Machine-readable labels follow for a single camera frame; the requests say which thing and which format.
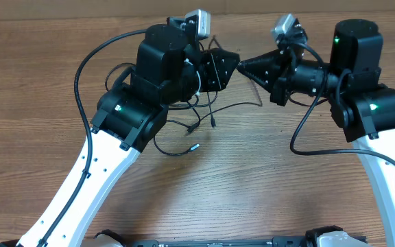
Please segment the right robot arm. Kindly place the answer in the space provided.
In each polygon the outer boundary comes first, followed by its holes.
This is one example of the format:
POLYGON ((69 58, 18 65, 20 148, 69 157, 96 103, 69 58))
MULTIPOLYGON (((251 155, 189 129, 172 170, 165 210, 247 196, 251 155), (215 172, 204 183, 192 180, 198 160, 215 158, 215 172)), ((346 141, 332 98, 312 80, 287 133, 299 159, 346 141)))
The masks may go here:
POLYGON ((272 29, 277 48, 241 61, 238 71, 284 106, 294 93, 325 99, 368 175, 388 246, 395 246, 395 89, 381 84, 383 37, 376 23, 347 19, 335 26, 331 58, 311 51, 307 34, 291 14, 272 29))

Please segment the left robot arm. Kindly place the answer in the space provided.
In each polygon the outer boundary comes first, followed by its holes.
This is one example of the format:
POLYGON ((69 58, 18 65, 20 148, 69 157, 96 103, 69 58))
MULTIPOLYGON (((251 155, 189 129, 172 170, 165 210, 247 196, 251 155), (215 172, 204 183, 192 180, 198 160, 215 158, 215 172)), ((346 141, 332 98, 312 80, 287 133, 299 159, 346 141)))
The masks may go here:
POLYGON ((226 88, 240 57, 194 24, 143 30, 136 62, 101 96, 73 168, 38 221, 10 246, 80 246, 121 175, 163 128, 170 108, 203 92, 226 88))

